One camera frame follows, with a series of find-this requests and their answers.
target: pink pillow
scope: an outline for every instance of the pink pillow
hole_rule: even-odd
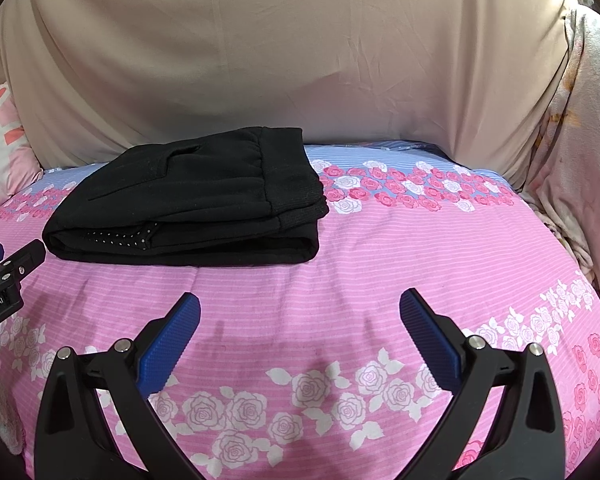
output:
[[[42,176],[6,84],[0,85],[0,206]]]

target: metal screw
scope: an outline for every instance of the metal screw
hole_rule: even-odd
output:
[[[131,348],[131,341],[129,341],[129,339],[118,339],[113,345],[113,348],[116,352],[128,352]]]
[[[538,343],[531,343],[529,345],[529,351],[533,355],[542,355],[544,353],[544,349]]]
[[[71,349],[68,346],[63,346],[56,352],[58,359],[67,359],[71,355]]]
[[[476,350],[482,350],[485,346],[487,346],[487,342],[479,335],[472,335],[469,338],[469,346],[471,348],[475,348]]]

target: beige sheet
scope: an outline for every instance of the beige sheet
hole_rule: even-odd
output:
[[[426,140],[520,186],[574,1],[7,0],[0,54],[46,168],[264,124]]]

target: folded black pants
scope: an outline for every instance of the folded black pants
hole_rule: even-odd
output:
[[[45,226],[48,250],[104,264],[296,264],[328,207],[301,130],[244,128],[127,150],[85,178]]]

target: bed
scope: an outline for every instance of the bed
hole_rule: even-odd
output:
[[[306,264],[133,267],[49,255],[23,282],[25,306],[0,325],[0,374],[26,429],[30,472],[58,348],[107,349],[193,292],[200,326],[150,402],[207,478],[392,479],[450,399],[400,322],[398,299],[410,287],[492,346],[543,345],[566,470],[575,469],[600,437],[600,301],[560,243],[504,179],[427,146],[306,152],[330,206]],[[47,171],[1,206],[5,251],[39,238],[98,167]],[[108,393],[100,402],[122,453],[138,463]],[[495,391],[459,464],[477,456],[497,402]]]

